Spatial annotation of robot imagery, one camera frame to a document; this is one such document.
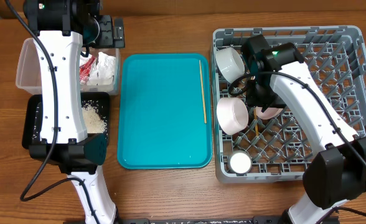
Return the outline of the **large white plate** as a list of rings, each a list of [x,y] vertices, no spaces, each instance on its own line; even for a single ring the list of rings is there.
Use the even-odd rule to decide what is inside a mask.
[[[258,118],[260,119],[271,119],[276,117],[282,112],[282,108],[267,108],[264,112],[262,112],[261,107],[256,107],[255,112]]]

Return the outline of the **white napkin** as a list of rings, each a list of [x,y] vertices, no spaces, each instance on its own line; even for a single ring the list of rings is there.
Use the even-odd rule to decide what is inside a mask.
[[[110,85],[113,83],[116,75],[118,58],[114,55],[109,55],[104,52],[97,52],[96,55],[96,69],[90,75],[86,86],[94,85]]]

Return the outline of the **red snack wrapper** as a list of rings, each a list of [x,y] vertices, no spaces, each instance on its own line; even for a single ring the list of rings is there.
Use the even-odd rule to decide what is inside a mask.
[[[88,57],[80,56],[79,71],[80,84],[85,85],[89,80],[90,75],[96,69],[96,57],[89,55]]]

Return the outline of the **uncooked rice pile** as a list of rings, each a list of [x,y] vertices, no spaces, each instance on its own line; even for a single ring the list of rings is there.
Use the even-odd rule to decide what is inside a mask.
[[[83,100],[82,114],[88,134],[103,133],[108,141],[108,126],[110,117],[110,100]],[[34,113],[34,124],[31,127],[32,134],[24,131],[32,142],[40,141],[40,130],[42,125],[42,103],[39,102]]]

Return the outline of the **small white plate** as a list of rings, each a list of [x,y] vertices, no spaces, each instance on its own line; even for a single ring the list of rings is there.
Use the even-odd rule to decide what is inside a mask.
[[[239,98],[221,98],[217,103],[217,120],[228,135],[243,131],[248,125],[248,110]]]

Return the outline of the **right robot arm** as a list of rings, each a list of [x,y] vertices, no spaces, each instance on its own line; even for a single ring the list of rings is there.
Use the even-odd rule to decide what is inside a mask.
[[[294,44],[271,47],[263,35],[254,35],[240,51],[250,71],[246,104],[262,110],[287,106],[314,156],[303,174],[304,195],[280,222],[322,223],[366,192],[366,136],[337,114]]]

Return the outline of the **grey bowl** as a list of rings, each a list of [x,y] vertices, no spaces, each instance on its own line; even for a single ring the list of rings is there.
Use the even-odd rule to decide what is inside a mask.
[[[215,60],[220,73],[229,83],[233,83],[245,74],[243,60],[232,47],[216,51]]]

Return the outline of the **white cup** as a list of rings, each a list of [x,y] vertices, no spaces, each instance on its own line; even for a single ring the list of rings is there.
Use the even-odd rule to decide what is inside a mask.
[[[245,151],[235,151],[228,156],[227,167],[230,173],[247,174],[252,168],[252,159]]]

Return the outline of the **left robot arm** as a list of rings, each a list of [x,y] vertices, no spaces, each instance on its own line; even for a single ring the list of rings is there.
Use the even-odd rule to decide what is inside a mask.
[[[24,27],[35,41],[42,86],[39,140],[29,146],[33,159],[59,167],[80,198],[86,223],[117,223],[103,163],[107,141],[90,134],[82,114],[80,57],[89,49],[116,47],[110,16],[99,1],[25,1]]]

